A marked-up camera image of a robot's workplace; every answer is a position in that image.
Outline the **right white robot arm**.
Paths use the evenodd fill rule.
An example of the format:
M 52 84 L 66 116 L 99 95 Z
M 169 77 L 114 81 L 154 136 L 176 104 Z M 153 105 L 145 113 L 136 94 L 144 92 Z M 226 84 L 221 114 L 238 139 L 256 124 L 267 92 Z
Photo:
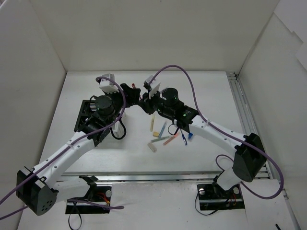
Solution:
M 202 137 L 234 156 L 233 166 L 221 173 L 212 185 L 215 196 L 224 197 L 237 183 L 254 180 L 267 160 L 260 153 L 264 148 L 257 134 L 243 135 L 203 119 L 200 112 L 179 100 L 175 88 L 160 92 L 147 86 L 146 90 L 139 106 L 147 114 L 157 112 L 177 129 Z

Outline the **cream eraser stick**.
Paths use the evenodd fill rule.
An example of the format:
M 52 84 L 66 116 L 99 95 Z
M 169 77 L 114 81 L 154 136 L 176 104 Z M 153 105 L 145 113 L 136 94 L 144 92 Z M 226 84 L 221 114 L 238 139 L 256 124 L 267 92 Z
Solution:
M 153 114 L 153 115 L 152 115 L 152 118 L 151 118 L 150 132 L 153 132 L 153 128 L 154 128 L 154 120 L 155 120 L 155 114 Z

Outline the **beige rectangular eraser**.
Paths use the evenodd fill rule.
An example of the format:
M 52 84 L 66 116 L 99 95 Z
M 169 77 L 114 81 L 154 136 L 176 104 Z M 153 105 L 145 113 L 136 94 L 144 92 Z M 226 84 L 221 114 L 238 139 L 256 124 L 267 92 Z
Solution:
M 157 151 L 157 148 L 156 148 L 156 146 L 155 146 L 153 143 L 149 142 L 149 143 L 147 144 L 147 146 L 150 148 L 150 150 L 151 150 L 152 152 L 156 152 L 156 151 Z

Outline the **orange red marker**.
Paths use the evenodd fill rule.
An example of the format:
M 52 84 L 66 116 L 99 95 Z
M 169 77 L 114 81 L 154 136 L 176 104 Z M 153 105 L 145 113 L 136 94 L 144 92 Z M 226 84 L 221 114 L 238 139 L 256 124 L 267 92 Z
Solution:
M 179 133 L 171 136 L 169 139 L 167 139 L 164 143 L 163 146 L 167 145 L 168 143 L 170 143 L 171 141 L 173 141 L 177 136 L 179 135 Z

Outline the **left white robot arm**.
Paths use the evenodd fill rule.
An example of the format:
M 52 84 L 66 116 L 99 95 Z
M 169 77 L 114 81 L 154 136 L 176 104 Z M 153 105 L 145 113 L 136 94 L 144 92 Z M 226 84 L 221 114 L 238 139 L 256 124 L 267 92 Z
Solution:
M 17 173 L 16 195 L 36 215 L 47 213 L 57 202 L 88 202 L 96 195 L 94 176 L 80 175 L 72 181 L 59 181 L 63 173 L 82 155 L 93 150 L 112 132 L 115 123 L 122 123 L 125 108 L 137 105 L 141 90 L 122 83 L 119 88 L 111 85 L 103 89 L 104 95 L 90 98 L 95 110 L 87 110 L 83 123 L 58 151 L 29 169 Z

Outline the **blue ballpoint pen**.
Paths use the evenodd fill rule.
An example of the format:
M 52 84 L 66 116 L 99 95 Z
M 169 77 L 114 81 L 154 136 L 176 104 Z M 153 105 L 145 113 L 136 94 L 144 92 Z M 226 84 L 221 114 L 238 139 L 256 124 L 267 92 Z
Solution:
M 180 129 L 180 133 L 181 133 L 181 136 L 182 136 L 182 139 L 183 139 L 183 142 L 184 142 L 184 145 L 185 146 L 187 146 L 187 140 L 186 140 L 186 137 L 185 137 L 185 135 L 184 135 L 184 133 L 183 133 L 183 131 L 182 131 L 182 129 Z

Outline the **green grey marker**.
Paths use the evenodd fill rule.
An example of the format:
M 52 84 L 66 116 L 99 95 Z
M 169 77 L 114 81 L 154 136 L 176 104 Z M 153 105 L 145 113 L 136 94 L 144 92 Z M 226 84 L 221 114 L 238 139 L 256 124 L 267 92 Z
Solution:
M 170 138 L 170 136 L 159 137 L 159 138 L 155 138 L 155 139 L 151 140 L 150 142 L 155 143 L 155 142 L 162 141 L 162 140 L 165 140 L 165 139 L 168 139 L 168 138 Z

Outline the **teal blue pen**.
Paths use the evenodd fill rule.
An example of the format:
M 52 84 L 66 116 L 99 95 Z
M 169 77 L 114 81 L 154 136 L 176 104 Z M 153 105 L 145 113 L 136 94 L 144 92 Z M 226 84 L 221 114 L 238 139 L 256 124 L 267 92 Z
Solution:
M 161 128 L 161 130 L 160 130 L 160 133 L 159 133 L 159 138 L 161 138 L 162 137 L 162 135 L 163 135 L 163 132 L 164 132 L 164 130 L 165 130 L 165 127 L 166 127 L 166 125 L 167 125 L 167 121 L 165 121 L 164 122 L 164 124 L 163 124 L 163 126 L 162 126 L 162 128 Z

